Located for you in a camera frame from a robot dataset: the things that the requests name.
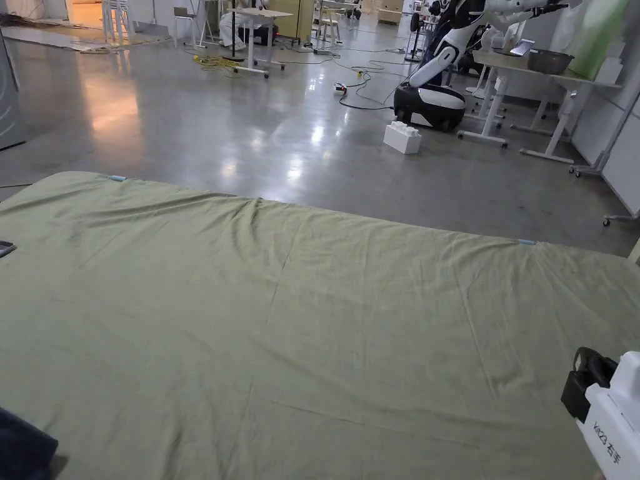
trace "green bedsheet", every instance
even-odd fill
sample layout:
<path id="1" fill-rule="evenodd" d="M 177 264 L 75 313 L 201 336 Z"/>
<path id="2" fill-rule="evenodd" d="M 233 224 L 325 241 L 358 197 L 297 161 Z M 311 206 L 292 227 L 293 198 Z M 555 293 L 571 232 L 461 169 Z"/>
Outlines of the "green bedsheet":
<path id="1" fill-rule="evenodd" d="M 0 406 L 59 479 L 563 479 L 575 350 L 640 269 L 550 244 L 94 173 L 0 204 Z"/>

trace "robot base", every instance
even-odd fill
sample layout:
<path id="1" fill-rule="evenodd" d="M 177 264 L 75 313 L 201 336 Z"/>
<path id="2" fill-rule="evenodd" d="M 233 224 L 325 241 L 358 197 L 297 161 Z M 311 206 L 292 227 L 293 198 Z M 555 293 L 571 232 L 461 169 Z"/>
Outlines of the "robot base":
<path id="1" fill-rule="evenodd" d="M 394 112 L 400 122 L 443 132 L 450 132 L 459 126 L 465 109 L 465 98 L 455 90 L 442 86 L 416 88 L 405 83 L 394 94 Z"/>

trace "metal bowl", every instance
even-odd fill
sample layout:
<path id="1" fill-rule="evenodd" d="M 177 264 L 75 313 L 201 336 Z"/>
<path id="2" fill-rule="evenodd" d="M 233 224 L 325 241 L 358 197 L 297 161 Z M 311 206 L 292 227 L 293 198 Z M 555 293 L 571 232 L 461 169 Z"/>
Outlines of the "metal bowl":
<path id="1" fill-rule="evenodd" d="M 529 52 L 529 70 L 547 75 L 561 75 L 567 69 L 571 60 L 573 60 L 573 56 L 566 53 L 531 49 Z"/>

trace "black and white robot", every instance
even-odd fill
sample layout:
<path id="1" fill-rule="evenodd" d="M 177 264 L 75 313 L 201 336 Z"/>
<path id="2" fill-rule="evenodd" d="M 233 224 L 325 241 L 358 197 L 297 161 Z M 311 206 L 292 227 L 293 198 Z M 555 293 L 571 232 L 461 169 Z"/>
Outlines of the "black and white robot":
<path id="1" fill-rule="evenodd" d="M 438 80 L 458 64 L 480 22 L 506 32 L 510 25 L 565 8 L 570 1 L 576 0 L 451 0 L 436 27 L 437 47 L 425 52 L 418 69 L 394 94 L 397 119 L 444 132 L 455 129 L 465 115 L 465 98 Z M 449 28 L 440 40 L 441 29 Z"/>

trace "white lego block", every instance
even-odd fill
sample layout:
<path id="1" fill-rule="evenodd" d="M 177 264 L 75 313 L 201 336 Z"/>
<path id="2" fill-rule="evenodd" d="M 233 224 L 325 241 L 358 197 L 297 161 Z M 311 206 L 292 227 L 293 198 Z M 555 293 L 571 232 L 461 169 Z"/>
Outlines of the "white lego block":
<path id="1" fill-rule="evenodd" d="M 422 136 L 418 130 L 402 122 L 391 122 L 385 130 L 384 142 L 404 154 L 414 154 L 420 149 Z"/>

